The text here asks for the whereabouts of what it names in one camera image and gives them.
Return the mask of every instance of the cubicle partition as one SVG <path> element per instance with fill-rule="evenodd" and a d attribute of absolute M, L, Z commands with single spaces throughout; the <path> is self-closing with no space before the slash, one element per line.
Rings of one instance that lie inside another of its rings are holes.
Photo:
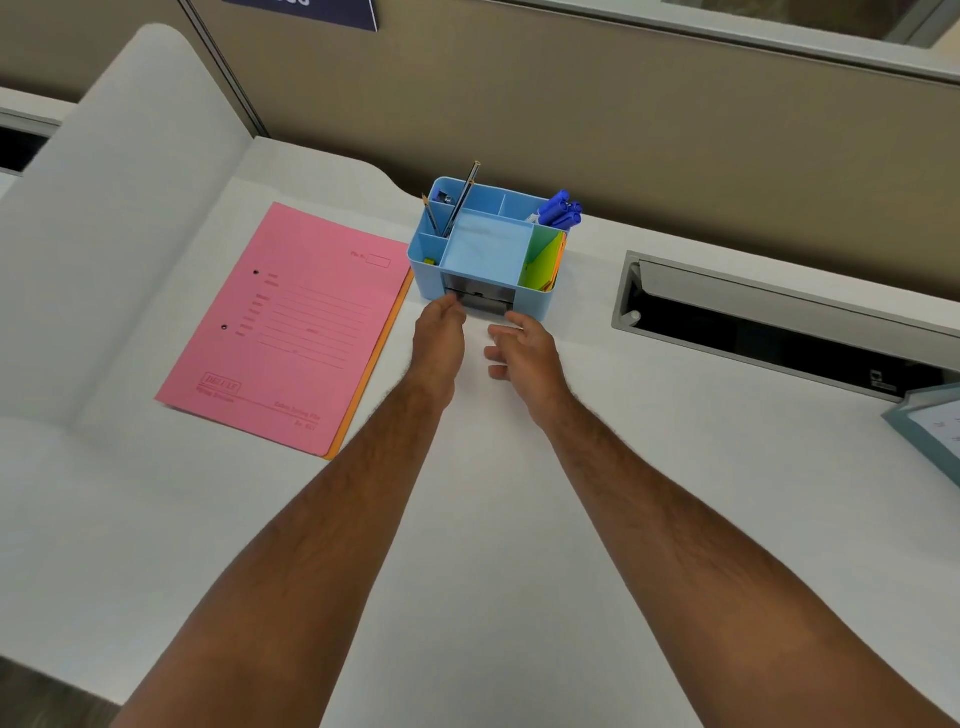
<path fill-rule="evenodd" d="M 945 61 L 919 63 L 930 81 L 481 0 L 376 10 L 379 33 L 223 0 L 7 6 L 0 82 L 77 98 L 153 20 L 227 87 L 202 26 L 269 135 L 373 162 L 407 191 L 479 158 L 486 183 L 565 186 L 606 217 L 960 298 Z"/>

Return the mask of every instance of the blue pen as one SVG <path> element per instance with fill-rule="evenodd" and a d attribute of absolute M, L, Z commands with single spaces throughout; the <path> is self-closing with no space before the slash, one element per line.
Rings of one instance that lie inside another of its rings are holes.
<path fill-rule="evenodd" d="M 553 225 L 554 220 L 559 220 L 570 211 L 570 203 L 559 203 L 549 207 L 540 214 L 541 225 Z"/>
<path fill-rule="evenodd" d="M 543 217 L 546 216 L 545 213 L 546 213 L 548 210 L 552 210 L 554 207 L 559 207 L 559 206 L 565 204 L 567 201 L 569 201 L 569 199 L 570 199 L 570 193 L 567 192 L 565 189 L 560 190 L 560 192 L 558 192 L 556 195 L 554 195 L 554 196 L 551 197 L 549 200 L 547 200 L 545 203 L 543 203 L 543 204 L 540 206 L 540 209 L 538 209 L 538 210 L 537 210 L 536 212 L 534 212 L 530 217 L 528 217 L 526 221 L 527 221 L 528 223 L 537 223 L 537 222 L 540 222 L 540 220 L 541 220 Z"/>
<path fill-rule="evenodd" d="M 582 220 L 583 217 L 579 212 L 573 212 L 571 210 L 550 223 L 550 227 L 556 228 L 557 230 L 569 231 L 574 225 L 580 225 Z"/>

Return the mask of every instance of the pen cap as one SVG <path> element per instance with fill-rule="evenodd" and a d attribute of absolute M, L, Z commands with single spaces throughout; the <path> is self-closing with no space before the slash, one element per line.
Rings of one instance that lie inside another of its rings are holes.
<path fill-rule="evenodd" d="M 556 195 L 554 195 L 545 203 L 543 203 L 540 206 L 540 209 L 537 210 L 537 212 L 540 214 L 540 217 L 542 218 L 549 210 L 552 210 L 555 208 L 562 208 L 562 206 L 568 203 L 569 201 L 570 201 L 570 193 L 567 192 L 565 189 L 562 189 Z"/>

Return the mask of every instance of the yellow sticky note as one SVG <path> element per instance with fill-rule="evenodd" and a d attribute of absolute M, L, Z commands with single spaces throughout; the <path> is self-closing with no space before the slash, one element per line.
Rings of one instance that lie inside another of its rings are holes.
<path fill-rule="evenodd" d="M 560 269 L 560 258 L 565 241 L 565 233 L 558 232 L 542 253 L 523 269 L 523 282 L 520 285 L 524 288 L 533 288 L 535 291 L 543 291 L 551 286 Z"/>

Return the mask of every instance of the forearm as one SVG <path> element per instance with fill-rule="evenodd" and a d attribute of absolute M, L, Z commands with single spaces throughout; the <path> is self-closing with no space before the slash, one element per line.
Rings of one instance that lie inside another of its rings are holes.
<path fill-rule="evenodd" d="M 317 725 L 442 411 L 402 381 L 217 580 L 117 725 L 188 705 L 194 724 Z"/>
<path fill-rule="evenodd" d="M 578 401 L 545 431 L 708 728 L 953 725 L 796 575 Z"/>

